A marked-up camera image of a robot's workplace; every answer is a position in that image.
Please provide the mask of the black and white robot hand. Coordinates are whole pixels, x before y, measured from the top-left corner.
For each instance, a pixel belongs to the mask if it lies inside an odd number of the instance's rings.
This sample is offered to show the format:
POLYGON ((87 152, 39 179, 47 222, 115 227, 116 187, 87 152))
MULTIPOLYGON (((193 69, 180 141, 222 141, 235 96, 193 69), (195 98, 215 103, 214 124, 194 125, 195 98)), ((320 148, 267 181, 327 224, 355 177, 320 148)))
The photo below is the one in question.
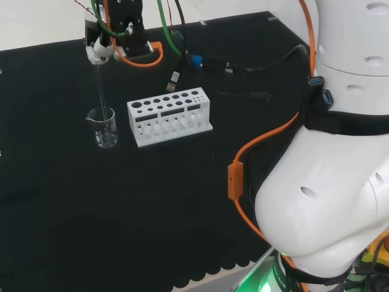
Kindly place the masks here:
POLYGON ((93 65, 114 57, 137 66, 159 56, 158 48, 147 39, 142 10, 142 1, 91 1, 84 13, 84 45, 93 65))

